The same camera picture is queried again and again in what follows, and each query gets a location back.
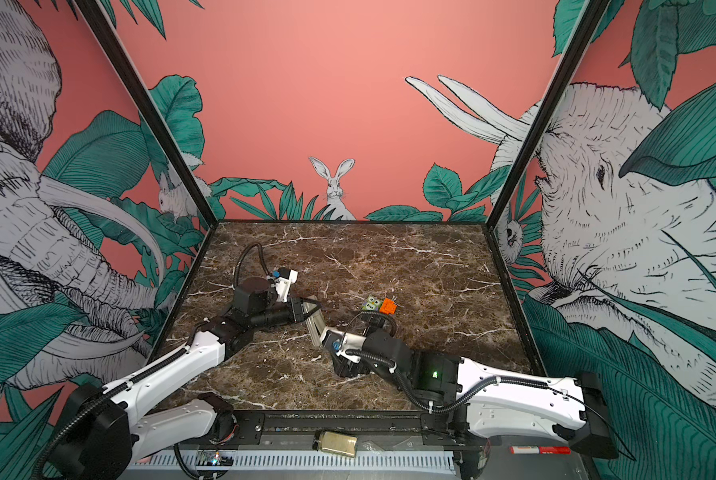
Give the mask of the black frame post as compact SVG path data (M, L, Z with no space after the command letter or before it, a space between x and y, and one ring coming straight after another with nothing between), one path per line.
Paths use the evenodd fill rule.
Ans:
M534 157L539 142L563 99L564 92L578 69L608 5L609 1L599 0L587 1L585 3L585 8L578 19L565 52L561 56L558 68L542 102L539 104L535 119L530 126L526 138L522 141L521 149L510 169L506 182L497 199L497 203L493 207L491 215L487 220L486 228L489 232L496 230L497 223L506 209L508 201L521 179L521 175Z
M134 100L145 123L152 131L156 143L164 151L170 164L183 181L198 210L213 229L219 223L211 206L201 192L192 171L188 168L181 150L168 125L157 108L150 91L144 85L141 75L135 68L131 57L120 42L112 23L98 1L75 1L80 14L88 24L108 60L116 70L118 77Z

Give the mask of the black frame post left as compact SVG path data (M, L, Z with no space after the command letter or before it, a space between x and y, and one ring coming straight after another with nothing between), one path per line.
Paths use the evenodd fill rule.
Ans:
M112 23L98 1L75 1L80 14L88 24L108 60L116 70L118 77L134 100L145 123L152 131L156 143L164 151L170 164L183 181L198 210L213 229L219 223L211 206L201 192L192 171L188 168L181 150L168 125L157 108L150 91L144 85L141 75L135 68L131 57L120 42Z

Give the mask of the orange toy brick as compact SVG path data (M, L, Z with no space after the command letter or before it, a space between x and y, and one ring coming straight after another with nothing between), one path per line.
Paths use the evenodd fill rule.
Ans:
M386 315L394 315L397 311L398 305L395 301L385 298L380 305L379 311Z

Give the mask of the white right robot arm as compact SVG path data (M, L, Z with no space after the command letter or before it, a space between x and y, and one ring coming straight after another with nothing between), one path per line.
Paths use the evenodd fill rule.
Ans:
M326 329L320 344L340 376L374 373L426 415L464 423L477 437L533 436L599 459L620 453L601 381L590 372L542 377L410 348L385 330L367 336Z

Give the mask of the red marker pen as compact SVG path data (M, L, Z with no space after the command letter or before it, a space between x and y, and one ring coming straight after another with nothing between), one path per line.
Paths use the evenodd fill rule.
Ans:
M569 447L563 446L511 446L510 453L515 455L570 455Z

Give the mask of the green owl puzzle piece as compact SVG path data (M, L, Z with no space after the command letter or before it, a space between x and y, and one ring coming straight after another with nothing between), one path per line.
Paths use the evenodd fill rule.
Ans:
M363 311L379 311L380 308L381 308L382 303L383 303L382 300L379 300L379 299L377 299L377 298L374 297L374 296L369 296L369 297L366 299L366 301L365 301L365 303L363 304L363 306L361 307L361 309L362 309Z

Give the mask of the grey remote control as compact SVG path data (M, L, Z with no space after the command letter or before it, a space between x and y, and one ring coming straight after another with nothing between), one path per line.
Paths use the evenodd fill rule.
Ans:
M323 309L316 312L309 312L308 319L305 321L308 333L311 338L312 345L315 348L322 347L323 333L326 330L326 322L323 315Z

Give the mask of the black frame post right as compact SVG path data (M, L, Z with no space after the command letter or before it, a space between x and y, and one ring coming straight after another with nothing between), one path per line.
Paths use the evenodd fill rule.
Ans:
M497 223L506 209L508 201L521 179L521 175L534 157L539 142L563 99L564 92L578 69L608 5L609 1L599 0L587 1L585 3L585 8L578 19L565 52L561 56L558 68L542 102L539 104L535 119L530 126L526 138L522 141L521 149L510 169L506 182L497 199L497 203L493 207L491 215L487 220L486 228L489 232L496 230Z

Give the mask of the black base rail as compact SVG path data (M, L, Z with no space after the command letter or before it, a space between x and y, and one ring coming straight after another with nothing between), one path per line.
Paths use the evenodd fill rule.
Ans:
M420 436L426 446L468 449L488 440L470 432L455 414L380 410L237 410L224 446L259 445L264 435L313 438L322 431L352 436Z

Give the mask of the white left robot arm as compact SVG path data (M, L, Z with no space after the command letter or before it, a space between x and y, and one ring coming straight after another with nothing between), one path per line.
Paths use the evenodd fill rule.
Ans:
M153 408L186 383L250 344L256 331L300 324L321 308L318 300L290 294L292 280L253 277L235 290L217 316L198 324L188 340L142 369L102 387L72 394L31 476L53 466L61 479L117 479L137 460L214 432L235 429L234 408L217 394L158 414Z

